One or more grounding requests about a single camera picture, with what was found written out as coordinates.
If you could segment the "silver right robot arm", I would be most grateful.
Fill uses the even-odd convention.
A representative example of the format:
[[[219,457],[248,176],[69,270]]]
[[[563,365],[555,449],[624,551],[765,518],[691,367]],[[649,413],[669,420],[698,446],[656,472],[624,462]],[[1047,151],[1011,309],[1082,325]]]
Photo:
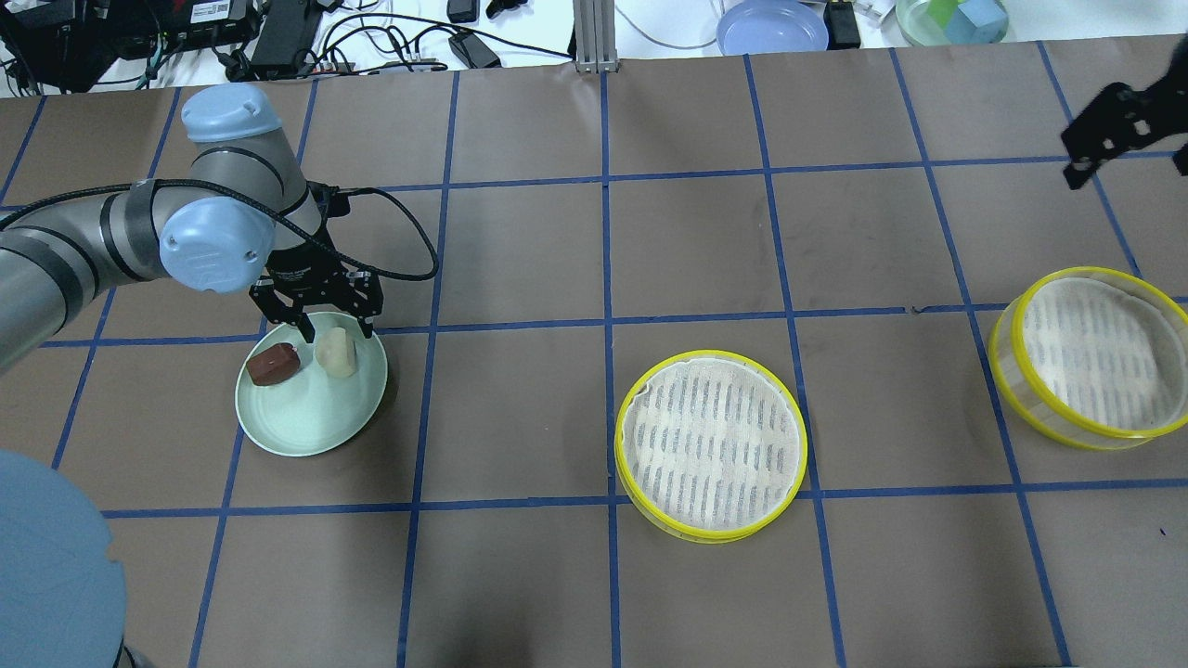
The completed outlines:
[[[97,576],[33,471],[103,515],[122,636],[178,667],[1184,664],[1184,431],[1040,436],[988,332],[1060,269],[1184,300],[1176,141],[1072,191],[1059,133],[1174,34],[383,73],[267,87],[308,176],[441,256],[386,285],[390,385],[318,456],[242,435],[242,295],[124,285],[4,374],[4,664]],[[756,536],[691,546],[613,474],[637,377],[721,348],[807,414]]]

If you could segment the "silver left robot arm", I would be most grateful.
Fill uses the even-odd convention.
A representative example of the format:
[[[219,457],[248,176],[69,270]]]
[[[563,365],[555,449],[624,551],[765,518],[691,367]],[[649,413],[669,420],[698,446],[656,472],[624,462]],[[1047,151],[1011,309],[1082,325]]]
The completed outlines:
[[[4,368],[102,292],[165,278],[249,292],[267,321],[297,327],[307,341],[315,305],[339,308],[372,334],[381,271],[331,241],[329,220],[349,212],[348,195],[305,177],[267,93],[208,87],[182,120],[197,149],[187,177],[87,187],[4,218]]]

